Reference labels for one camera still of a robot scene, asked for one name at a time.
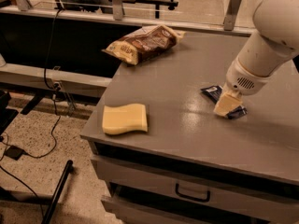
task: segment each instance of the black handle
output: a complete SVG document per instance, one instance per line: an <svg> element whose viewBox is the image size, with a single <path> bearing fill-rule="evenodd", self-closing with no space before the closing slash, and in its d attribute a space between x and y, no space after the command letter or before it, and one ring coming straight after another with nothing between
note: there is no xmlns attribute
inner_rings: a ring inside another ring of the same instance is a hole
<svg viewBox="0 0 299 224"><path fill-rule="evenodd" d="M176 184L176 194L177 196L181 197L181 198L185 198L185 199L190 199L192 201L196 201L196 202L199 202L199 203L207 203L211 197L211 193L210 191L208 190L206 192L206 198L205 199L201 199L201 198L194 198L194 197L191 197L191 196L188 196L188 195L185 195L185 194L182 194L178 191L178 186L179 184L177 183Z"/></svg>

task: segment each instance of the speckled floor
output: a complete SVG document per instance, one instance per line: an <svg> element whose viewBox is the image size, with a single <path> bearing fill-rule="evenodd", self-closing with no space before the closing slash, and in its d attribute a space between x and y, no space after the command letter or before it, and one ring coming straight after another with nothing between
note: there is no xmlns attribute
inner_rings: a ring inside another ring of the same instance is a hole
<svg viewBox="0 0 299 224"><path fill-rule="evenodd" d="M243 0L237 25L252 27L250 16L254 1ZM177 13L162 13L162 19L221 23L229 0L179 0L179 2ZM199 15L197 17L190 12L195 9ZM143 12L139 15L148 17L149 13ZM11 95L9 107L19 112L32 98L23 94L12 93ZM61 115L53 133L57 139L57 147L49 156L33 159L23 155L18 161L4 157L0 164L36 193L52 194L66 162L72 160L75 169L65 184L51 223L122 223L104 210L100 198L101 195L107 194L106 185L96 177L92 168L91 151L87 141L79 137L80 131L93 111L93 106L78 105L71 117L67 116L67 103L57 103L57 108L58 114ZM54 146L50 132L57 118L53 102L50 99L43 99L28 115L19 114L9 125L6 130L9 137L8 143L21 147L34 156L48 152ZM0 144L0 157L4 150L5 145ZM29 192L24 185L1 170L0 176L1 187ZM0 215L3 216L3 224L35 224L40 223L42 219L40 207L35 204L0 202Z"/></svg>

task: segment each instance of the glass partition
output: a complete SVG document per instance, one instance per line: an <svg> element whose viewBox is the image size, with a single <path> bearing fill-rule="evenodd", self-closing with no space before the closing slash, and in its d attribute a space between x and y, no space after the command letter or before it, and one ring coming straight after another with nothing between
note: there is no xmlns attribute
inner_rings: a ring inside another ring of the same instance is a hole
<svg viewBox="0 0 299 224"><path fill-rule="evenodd" d="M28 0L34 8L64 7L78 12L112 13L112 0ZM241 0L235 27L253 28L256 0ZM124 18L184 21L223 26L230 0L122 0Z"/></svg>

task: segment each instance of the snack bag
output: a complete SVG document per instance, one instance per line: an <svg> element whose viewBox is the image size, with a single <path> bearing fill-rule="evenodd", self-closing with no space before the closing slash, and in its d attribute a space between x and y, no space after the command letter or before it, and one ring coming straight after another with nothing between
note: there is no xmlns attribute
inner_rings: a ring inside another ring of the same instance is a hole
<svg viewBox="0 0 299 224"><path fill-rule="evenodd" d="M112 42L103 52L137 65L172 48L183 36L184 32L165 25L146 26Z"/></svg>

